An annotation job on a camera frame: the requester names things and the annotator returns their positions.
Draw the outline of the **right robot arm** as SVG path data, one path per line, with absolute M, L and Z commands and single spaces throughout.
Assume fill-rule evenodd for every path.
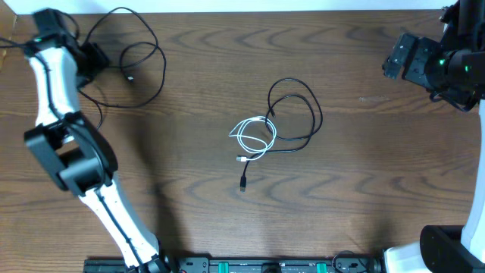
M 432 102 L 478 113 L 475 182 L 463 224 L 431 224 L 413 243 L 382 252 L 380 272 L 484 270 L 484 3 L 456 1 L 442 9 L 442 36 L 403 33 L 382 64 L 385 77 L 424 88 Z

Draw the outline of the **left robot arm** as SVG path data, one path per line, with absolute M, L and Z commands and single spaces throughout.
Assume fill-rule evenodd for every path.
M 118 181 L 116 155 L 81 112 L 80 90 L 110 61 L 100 47 L 78 41 L 67 14 L 46 8 L 33 15 L 39 34 L 23 45 L 36 75 L 36 126 L 24 142 L 57 187 L 88 206 L 112 236 L 127 272 L 176 272 L 177 263 L 161 251 Z

